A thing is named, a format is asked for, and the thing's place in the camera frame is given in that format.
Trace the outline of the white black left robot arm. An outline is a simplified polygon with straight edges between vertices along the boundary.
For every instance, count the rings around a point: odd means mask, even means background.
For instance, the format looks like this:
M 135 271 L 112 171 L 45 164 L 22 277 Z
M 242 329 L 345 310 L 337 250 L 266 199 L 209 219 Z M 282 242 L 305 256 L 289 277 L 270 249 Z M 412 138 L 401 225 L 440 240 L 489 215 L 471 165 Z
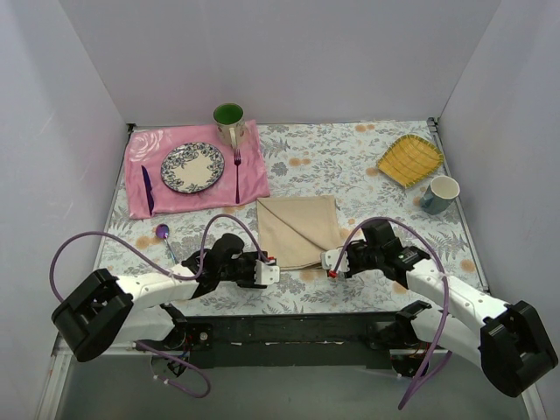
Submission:
M 201 298 L 221 282 L 265 289 L 280 279 L 274 257 L 243 248 L 240 237 L 224 234 L 211 248 L 169 270 L 116 276 L 97 269 L 61 299 L 51 320 L 80 362 L 130 341 L 147 342 L 157 350 L 203 347 L 211 326 L 188 320 L 176 307 L 178 301 Z

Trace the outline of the beige cloth napkin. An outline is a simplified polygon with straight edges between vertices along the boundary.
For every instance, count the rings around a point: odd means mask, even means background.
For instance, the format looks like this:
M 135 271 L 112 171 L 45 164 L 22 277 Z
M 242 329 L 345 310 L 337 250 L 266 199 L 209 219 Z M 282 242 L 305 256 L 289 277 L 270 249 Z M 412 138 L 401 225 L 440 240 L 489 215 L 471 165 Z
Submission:
M 320 263 L 320 254 L 342 244 L 332 195 L 256 201 L 259 244 L 283 270 Z

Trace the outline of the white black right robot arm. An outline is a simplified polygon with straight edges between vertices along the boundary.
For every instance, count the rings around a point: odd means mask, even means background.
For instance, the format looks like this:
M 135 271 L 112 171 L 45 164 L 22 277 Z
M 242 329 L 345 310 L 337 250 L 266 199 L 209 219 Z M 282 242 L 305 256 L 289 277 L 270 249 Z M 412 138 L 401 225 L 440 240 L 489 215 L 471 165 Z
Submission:
M 558 365 L 532 305 L 510 304 L 445 273 L 433 249 L 403 246 L 393 224 L 395 220 L 389 218 L 364 220 L 357 227 L 363 239 L 347 238 L 321 260 L 330 277 L 379 270 L 423 297 L 398 315 L 395 335 L 403 346 L 430 341 L 473 363 L 510 397 L 517 397 Z

